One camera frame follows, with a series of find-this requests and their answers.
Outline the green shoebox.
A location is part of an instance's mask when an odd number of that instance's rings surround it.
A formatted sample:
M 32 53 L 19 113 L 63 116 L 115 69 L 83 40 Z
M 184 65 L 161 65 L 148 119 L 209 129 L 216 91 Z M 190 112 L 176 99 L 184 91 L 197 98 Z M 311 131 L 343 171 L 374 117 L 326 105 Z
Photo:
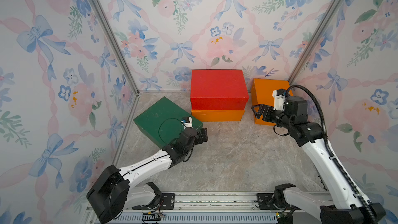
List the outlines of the green shoebox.
M 163 97 L 134 118 L 134 123 L 147 138 L 162 149 L 179 137 L 184 129 L 181 119 L 188 116 L 191 116 L 189 112 Z

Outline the red shoebox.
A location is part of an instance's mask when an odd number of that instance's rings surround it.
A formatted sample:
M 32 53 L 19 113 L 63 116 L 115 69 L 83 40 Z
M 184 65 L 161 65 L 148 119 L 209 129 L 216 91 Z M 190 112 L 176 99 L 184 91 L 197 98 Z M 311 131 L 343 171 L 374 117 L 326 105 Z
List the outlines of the red shoebox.
M 242 70 L 195 69 L 190 102 L 193 110 L 241 111 L 249 100 Z

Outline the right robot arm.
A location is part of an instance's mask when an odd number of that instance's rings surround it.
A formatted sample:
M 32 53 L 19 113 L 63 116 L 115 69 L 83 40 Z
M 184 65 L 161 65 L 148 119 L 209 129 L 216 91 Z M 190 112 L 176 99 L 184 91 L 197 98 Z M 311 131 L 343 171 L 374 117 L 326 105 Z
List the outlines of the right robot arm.
M 273 106 L 258 104 L 251 109 L 257 119 L 287 130 L 311 159 L 332 198 L 316 200 L 293 184 L 282 184 L 275 187 L 271 200 L 277 208 L 297 207 L 323 224 L 377 224 L 386 216 L 382 204 L 372 202 L 342 166 L 322 126 L 308 121 L 306 100 L 280 95 Z

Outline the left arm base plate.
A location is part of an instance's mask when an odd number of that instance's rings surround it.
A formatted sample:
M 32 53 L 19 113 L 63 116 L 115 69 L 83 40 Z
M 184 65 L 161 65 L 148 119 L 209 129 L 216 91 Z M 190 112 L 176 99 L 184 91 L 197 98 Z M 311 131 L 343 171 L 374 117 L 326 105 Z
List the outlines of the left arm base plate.
M 175 193 L 161 193 L 149 205 L 134 206 L 131 210 L 173 210 L 175 206 Z

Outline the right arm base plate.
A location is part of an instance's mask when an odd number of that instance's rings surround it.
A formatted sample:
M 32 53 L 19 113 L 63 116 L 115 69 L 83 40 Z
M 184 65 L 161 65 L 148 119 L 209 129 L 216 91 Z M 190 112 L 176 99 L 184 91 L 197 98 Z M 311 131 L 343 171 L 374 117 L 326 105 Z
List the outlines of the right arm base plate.
M 256 197 L 255 206 L 260 210 L 290 211 L 296 208 L 287 203 L 277 204 L 273 193 L 258 193 Z

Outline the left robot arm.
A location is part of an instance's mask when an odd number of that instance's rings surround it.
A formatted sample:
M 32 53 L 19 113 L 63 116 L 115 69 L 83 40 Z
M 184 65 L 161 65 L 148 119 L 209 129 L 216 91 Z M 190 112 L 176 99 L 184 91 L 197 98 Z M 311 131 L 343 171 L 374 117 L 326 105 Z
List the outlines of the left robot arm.
M 189 160 L 196 145 L 208 141 L 207 128 L 186 127 L 156 154 L 133 165 L 116 168 L 108 166 L 87 193 L 87 200 L 100 223 L 106 224 L 126 208 L 161 205 L 161 191 L 154 183 L 139 184 L 149 177 Z

